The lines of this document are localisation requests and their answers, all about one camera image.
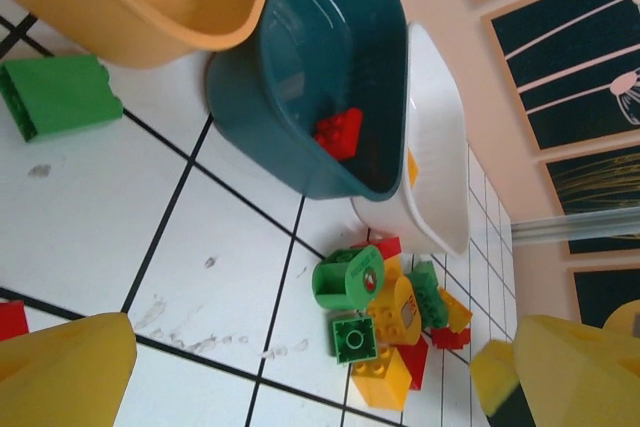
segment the white plastic tub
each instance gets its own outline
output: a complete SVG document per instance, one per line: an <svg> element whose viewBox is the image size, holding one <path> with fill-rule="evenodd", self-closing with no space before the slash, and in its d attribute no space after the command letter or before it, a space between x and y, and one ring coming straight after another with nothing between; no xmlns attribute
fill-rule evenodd
<svg viewBox="0 0 640 427"><path fill-rule="evenodd" d="M444 59L416 22L409 24L406 141L420 169L409 184L407 149L402 180L389 200L353 199L362 221L399 236L405 252L460 255L469 246L467 140L462 100Z"/></svg>

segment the tile floor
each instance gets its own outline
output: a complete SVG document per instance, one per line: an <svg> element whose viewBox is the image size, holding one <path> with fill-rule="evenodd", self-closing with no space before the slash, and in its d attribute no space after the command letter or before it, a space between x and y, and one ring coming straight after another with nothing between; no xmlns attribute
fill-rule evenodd
<svg viewBox="0 0 640 427"><path fill-rule="evenodd" d="M10 0L0 39L5 60L81 52ZM124 118L42 143L26 145L0 106L0 297L24 299L32 330L128 313L138 359L119 426L487 425L468 362L514 336L515 288L509 218L473 153L469 252L434 257L475 314L472 343L430 350L404 412L370 409L328 355L310 291L318 260L367 228L348 200L305 199L222 139L207 58L107 64ZM38 165L49 174L30 175Z"/></svg>

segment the framed picture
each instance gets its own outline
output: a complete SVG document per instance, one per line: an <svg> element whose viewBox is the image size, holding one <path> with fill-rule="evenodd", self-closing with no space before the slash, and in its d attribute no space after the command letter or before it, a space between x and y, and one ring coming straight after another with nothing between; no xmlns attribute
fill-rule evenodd
<svg viewBox="0 0 640 427"><path fill-rule="evenodd" d="M575 268L569 276L574 313L583 324L602 328L621 307L640 301L640 264ZM630 334L634 321L629 318Z"/></svg>
<svg viewBox="0 0 640 427"><path fill-rule="evenodd" d="M640 0L523 0L484 18L538 151L640 135Z"/></svg>
<svg viewBox="0 0 640 427"><path fill-rule="evenodd" d="M640 145L546 164L565 215L640 206ZM640 249L640 232L568 242L570 255Z"/></svg>

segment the teal plastic tub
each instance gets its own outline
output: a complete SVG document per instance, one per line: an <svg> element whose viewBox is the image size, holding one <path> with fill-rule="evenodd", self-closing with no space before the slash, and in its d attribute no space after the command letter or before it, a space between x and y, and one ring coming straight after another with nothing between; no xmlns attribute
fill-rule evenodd
<svg viewBox="0 0 640 427"><path fill-rule="evenodd" d="M407 95L400 0L267 0L247 42L216 54L207 77L215 126L242 152L314 199L388 199L398 188ZM319 120L364 117L356 156L313 138Z"/></svg>

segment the red block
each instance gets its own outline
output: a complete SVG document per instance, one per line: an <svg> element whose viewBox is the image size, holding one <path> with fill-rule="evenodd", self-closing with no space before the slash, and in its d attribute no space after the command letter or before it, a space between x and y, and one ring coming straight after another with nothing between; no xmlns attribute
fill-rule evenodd
<svg viewBox="0 0 640 427"><path fill-rule="evenodd" d="M28 334L27 317L24 314L24 302L0 303L0 340L11 339Z"/></svg>
<svg viewBox="0 0 640 427"><path fill-rule="evenodd" d="M352 247L366 247L367 245L375 245L384 260L390 259L402 253L402 246L398 237L388 237L386 239L370 240L369 242L360 242Z"/></svg>
<svg viewBox="0 0 640 427"><path fill-rule="evenodd" d="M471 342L471 330L467 327L459 334L449 329L431 329L431 343L438 349L460 350Z"/></svg>
<svg viewBox="0 0 640 427"><path fill-rule="evenodd" d="M420 340L416 345L396 345L396 349L400 353L400 357L407 366L411 374L411 390L422 389L422 379L424 377L424 368L427 365L427 353L429 352L429 344L420 335Z"/></svg>
<svg viewBox="0 0 640 427"><path fill-rule="evenodd" d="M361 126L362 111L352 107L344 114L319 121L313 137L331 157L346 160L356 155Z"/></svg>

